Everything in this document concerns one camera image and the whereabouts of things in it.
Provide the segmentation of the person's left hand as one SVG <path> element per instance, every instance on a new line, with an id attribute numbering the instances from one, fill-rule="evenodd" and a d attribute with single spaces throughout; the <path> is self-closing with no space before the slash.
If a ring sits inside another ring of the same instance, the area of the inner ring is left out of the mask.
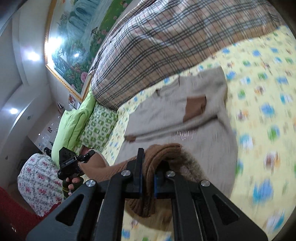
<path id="1" fill-rule="evenodd" d="M 84 182 L 82 177 L 66 178 L 66 186 L 70 192 L 77 190 Z"/>

